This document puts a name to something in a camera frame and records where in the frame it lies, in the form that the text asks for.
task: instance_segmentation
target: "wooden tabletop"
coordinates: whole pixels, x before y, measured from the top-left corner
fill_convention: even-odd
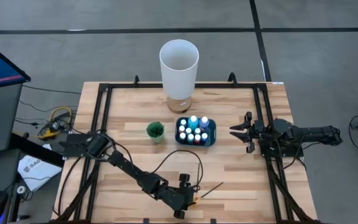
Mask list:
[[[75,128],[88,131],[91,126],[99,83],[86,82],[75,119]],[[285,87],[282,84],[267,83],[270,104],[274,118],[293,122]],[[162,201],[155,201],[143,193],[135,180],[120,169],[102,163],[99,171],[98,188],[94,201],[92,222],[188,222],[209,223],[216,218],[218,223],[273,223],[273,205],[264,158],[256,150],[246,154],[246,145],[229,134],[229,127],[240,124],[247,111],[256,118],[254,94],[251,89],[197,88],[192,94],[193,104],[185,114],[174,114],[166,105],[166,95],[162,88],[123,88],[113,89],[108,134],[131,152],[134,164],[142,170],[154,170],[162,159],[176,149],[187,149],[197,153],[204,166],[204,177],[198,195],[224,182],[218,189],[191,206],[184,220],[173,218],[173,211]],[[264,120],[267,121],[263,96],[260,93]],[[102,103],[99,126],[103,113]],[[183,147],[176,143],[175,121],[181,116],[207,116],[217,124],[217,140],[209,148]],[[165,140],[155,145],[146,133],[146,127],[153,121],[165,125]],[[292,158],[285,158],[284,165]],[[62,181],[73,164],[66,161]],[[62,208],[68,206],[78,191],[83,159],[76,165],[68,178],[62,200]],[[191,175],[196,182],[197,158],[189,153],[178,152],[169,157],[157,172],[166,178],[171,186],[178,186],[180,173]],[[288,189],[300,207],[311,218],[316,218],[313,199],[304,167],[295,162],[285,170]],[[278,191],[283,218],[285,207]],[[85,217],[88,196],[83,202],[81,217]]]

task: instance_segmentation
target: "concrete floor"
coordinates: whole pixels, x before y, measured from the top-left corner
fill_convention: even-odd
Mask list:
[[[358,27],[358,1],[256,0],[262,28]],[[0,0],[0,30],[253,27],[246,0]],[[200,51],[197,80],[264,80],[254,33],[0,35],[0,51],[31,77],[31,86],[81,91],[85,81],[159,81],[159,48],[187,39]],[[358,114],[358,32],[263,34],[273,81],[287,88],[295,124],[333,125],[339,147],[313,146],[305,157],[320,220],[358,223],[358,151],[347,135]],[[79,96],[23,89],[39,108],[77,105]],[[19,105],[21,118],[48,114]],[[15,124],[14,130],[37,134]],[[358,143],[358,132],[354,133]],[[21,213],[46,222],[59,177],[42,187]]]

